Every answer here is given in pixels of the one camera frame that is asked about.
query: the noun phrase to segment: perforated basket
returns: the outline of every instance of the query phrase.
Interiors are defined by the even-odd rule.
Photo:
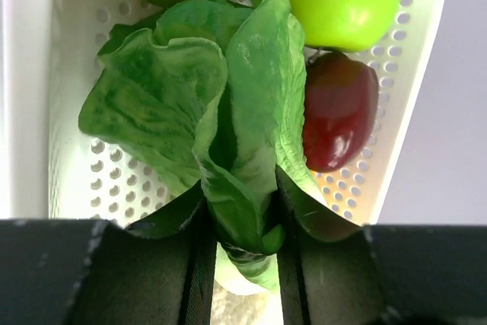
[[[361,154],[317,174],[327,205],[375,223],[409,123],[444,0],[401,0],[383,39],[352,57],[380,78],[374,131]],[[154,171],[82,135],[77,117],[100,74],[95,55],[115,23],[155,9],[140,0],[4,0],[7,216],[108,218],[127,225],[168,200]]]

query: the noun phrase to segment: gray surface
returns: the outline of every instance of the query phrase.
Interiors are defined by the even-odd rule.
[[[379,222],[487,225],[487,0],[445,0]]]

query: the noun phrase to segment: lettuce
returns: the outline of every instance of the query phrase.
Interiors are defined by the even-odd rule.
[[[301,145],[304,32],[289,0],[251,2],[188,0],[117,24],[78,126],[149,164],[175,196],[200,180],[232,263],[274,290],[275,166],[316,186]]]

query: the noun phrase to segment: red fruit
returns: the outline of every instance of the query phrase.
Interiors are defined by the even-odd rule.
[[[378,97],[375,70],[343,53],[327,53],[307,67],[303,146],[311,170],[339,169],[360,152]]]

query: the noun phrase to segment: gray background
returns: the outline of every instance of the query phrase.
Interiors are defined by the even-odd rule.
[[[445,0],[379,222],[487,224],[487,0]]]

